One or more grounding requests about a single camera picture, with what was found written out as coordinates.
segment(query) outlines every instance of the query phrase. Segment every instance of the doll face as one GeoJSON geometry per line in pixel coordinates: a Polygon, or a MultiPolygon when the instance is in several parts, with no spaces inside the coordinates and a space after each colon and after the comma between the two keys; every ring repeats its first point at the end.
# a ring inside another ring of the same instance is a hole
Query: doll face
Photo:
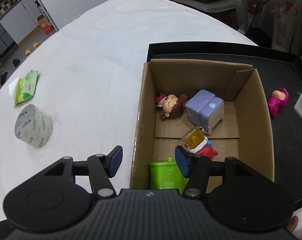
{"type": "Polygon", "coordinates": [[[163,102],[162,109],[165,113],[170,113],[172,110],[172,107],[177,103],[177,98],[175,95],[168,95],[163,102]]]}
{"type": "Polygon", "coordinates": [[[272,96],[275,97],[275,98],[277,98],[277,99],[283,100],[286,95],[283,92],[281,92],[281,91],[274,90],[272,92],[272,96]]]}

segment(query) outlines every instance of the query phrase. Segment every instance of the red basket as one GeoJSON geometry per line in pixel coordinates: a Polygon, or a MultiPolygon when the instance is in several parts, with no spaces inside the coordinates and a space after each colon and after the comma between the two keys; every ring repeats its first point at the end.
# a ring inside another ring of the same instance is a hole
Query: red basket
{"type": "Polygon", "coordinates": [[[247,11],[253,15],[258,14],[260,11],[262,11],[264,5],[269,0],[246,0],[247,1],[247,11]]]}

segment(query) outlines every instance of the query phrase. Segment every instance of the black tray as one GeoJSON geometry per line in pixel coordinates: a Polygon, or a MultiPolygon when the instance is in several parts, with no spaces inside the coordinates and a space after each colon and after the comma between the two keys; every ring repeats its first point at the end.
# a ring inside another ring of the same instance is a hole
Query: black tray
{"type": "Polygon", "coordinates": [[[297,55],[252,45],[224,42],[170,42],[149,45],[152,58],[193,58],[251,64],[259,72],[267,98],[279,88],[290,94],[286,108],[271,119],[275,154],[275,182],[302,207],[302,119],[294,105],[302,92],[302,62],[297,55]]]}

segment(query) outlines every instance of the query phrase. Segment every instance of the white plastic bag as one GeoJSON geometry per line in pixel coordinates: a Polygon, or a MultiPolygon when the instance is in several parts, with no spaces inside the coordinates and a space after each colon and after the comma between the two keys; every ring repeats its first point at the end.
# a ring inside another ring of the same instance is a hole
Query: white plastic bag
{"type": "Polygon", "coordinates": [[[273,22],[272,49],[290,52],[294,31],[298,24],[299,3],[285,12],[283,7],[275,7],[273,22]]]}

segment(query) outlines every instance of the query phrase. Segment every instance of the cabinet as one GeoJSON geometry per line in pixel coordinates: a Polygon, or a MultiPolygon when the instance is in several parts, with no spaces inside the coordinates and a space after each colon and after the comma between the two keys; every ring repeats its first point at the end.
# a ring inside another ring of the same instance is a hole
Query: cabinet
{"type": "Polygon", "coordinates": [[[36,0],[22,0],[21,3],[26,8],[28,14],[34,21],[36,25],[38,25],[37,18],[41,15],[41,12],[37,8],[37,5],[34,3],[36,0]]]}
{"type": "Polygon", "coordinates": [[[37,27],[21,2],[12,8],[0,23],[17,44],[37,27]]]}

